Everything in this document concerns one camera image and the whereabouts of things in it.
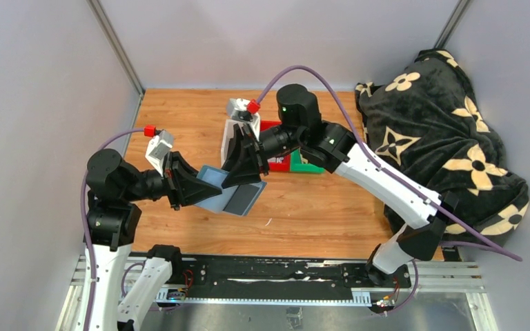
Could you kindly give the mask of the blue card holder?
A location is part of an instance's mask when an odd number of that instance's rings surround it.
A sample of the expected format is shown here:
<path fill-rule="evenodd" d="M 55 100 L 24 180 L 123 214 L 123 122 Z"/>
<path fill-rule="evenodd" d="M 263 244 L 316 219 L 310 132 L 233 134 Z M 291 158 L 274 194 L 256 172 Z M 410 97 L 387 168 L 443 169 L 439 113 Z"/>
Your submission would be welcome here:
<path fill-rule="evenodd" d="M 227 174 L 228 173 L 225 170 L 214 168 L 209 165 L 204 165 L 199 171 L 197 178 L 215 186 L 219 186 L 222 189 L 222 193 L 218 196 L 211 197 L 209 199 L 196 203 L 195 206 L 216 214 L 225 213 L 223 211 L 224 207 L 227 205 L 233 193 L 239 187 L 239 185 L 233 186 L 231 188 L 222 187 L 222 181 L 225 179 Z"/>

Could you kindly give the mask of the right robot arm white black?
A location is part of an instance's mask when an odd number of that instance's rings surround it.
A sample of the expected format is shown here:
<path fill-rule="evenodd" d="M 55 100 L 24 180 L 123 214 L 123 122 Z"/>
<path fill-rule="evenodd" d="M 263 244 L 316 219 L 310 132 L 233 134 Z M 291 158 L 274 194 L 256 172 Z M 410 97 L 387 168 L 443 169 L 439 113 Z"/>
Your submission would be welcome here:
<path fill-rule="evenodd" d="M 265 131 L 259 128 L 256 101 L 229 100 L 226 111 L 235 124 L 222 166 L 228 172 L 223 187 L 257 183 L 268 174 L 269 159 L 300 150 L 309 163 L 363 187 L 404 221 L 366 262 L 372 286 L 385 287 L 414 259 L 431 260 L 459 199 L 414 182 L 359 144 L 353 131 L 323 120 L 317 97 L 304 86 L 286 85 L 277 91 L 276 100 L 281 123 Z"/>

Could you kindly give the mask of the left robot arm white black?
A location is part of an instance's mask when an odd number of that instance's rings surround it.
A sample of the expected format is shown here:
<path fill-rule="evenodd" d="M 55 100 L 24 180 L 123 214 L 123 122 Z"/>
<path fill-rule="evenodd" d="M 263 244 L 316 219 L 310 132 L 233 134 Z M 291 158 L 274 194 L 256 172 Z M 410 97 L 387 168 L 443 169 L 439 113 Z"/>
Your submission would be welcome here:
<path fill-rule="evenodd" d="M 84 179 L 87 197 L 81 203 L 87 266 L 77 330 L 139 330 L 165 283 L 192 284 L 180 248 L 156 244 L 148 251 L 135 285 L 126 294 L 120 292 L 141 217 L 136 203 L 167 197 L 178 210 L 222 193 L 197 174 L 178 152 L 169 153 L 160 170 L 145 171 L 110 148 L 91 156 Z"/>

